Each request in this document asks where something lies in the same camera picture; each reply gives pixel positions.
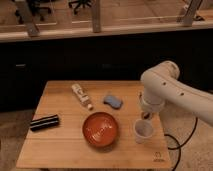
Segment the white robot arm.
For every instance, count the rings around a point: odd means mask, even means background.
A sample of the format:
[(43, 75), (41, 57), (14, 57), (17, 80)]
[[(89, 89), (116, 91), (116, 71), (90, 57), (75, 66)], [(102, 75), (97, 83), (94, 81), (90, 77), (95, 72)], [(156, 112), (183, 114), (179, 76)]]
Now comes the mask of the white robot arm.
[(141, 75), (143, 92), (140, 104), (145, 113), (160, 112), (165, 101), (192, 111), (196, 117), (213, 127), (213, 95), (178, 81), (179, 67), (164, 61)]

